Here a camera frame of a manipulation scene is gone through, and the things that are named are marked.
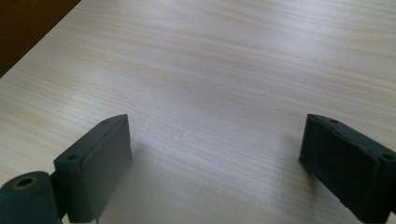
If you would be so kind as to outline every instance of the light wood grain surface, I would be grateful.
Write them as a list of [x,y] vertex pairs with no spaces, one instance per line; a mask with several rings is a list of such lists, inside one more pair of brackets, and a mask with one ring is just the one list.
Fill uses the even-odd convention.
[[51,173],[97,122],[126,113],[134,165],[101,224],[359,223],[298,157],[307,113],[396,149],[395,11],[82,0],[0,79],[0,183]]

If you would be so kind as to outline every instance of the wooden table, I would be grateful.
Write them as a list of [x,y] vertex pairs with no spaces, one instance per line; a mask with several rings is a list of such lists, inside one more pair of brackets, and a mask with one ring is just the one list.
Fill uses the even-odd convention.
[[298,157],[307,113],[396,149],[395,11],[83,0],[0,79],[0,183],[126,113],[134,165],[101,224],[359,223]]

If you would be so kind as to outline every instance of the mounting hole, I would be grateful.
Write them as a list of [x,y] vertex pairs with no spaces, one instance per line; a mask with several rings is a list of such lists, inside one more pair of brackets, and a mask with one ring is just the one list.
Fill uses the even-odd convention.
[[382,154],[382,157],[387,159],[387,160],[390,160],[390,161],[393,161],[395,159],[394,157],[392,157],[392,156],[390,156],[388,154]]
[[71,155],[71,156],[68,156],[68,157],[67,157],[67,160],[68,160],[68,161],[73,161],[73,160],[75,160],[77,157],[78,157],[78,156],[76,156],[76,155]]
[[24,179],[21,179],[21,180],[15,182],[12,185],[12,188],[17,189],[17,190],[27,189],[27,188],[31,187],[33,184],[35,184],[35,182],[37,182],[37,177],[29,176],[29,177],[26,177]]

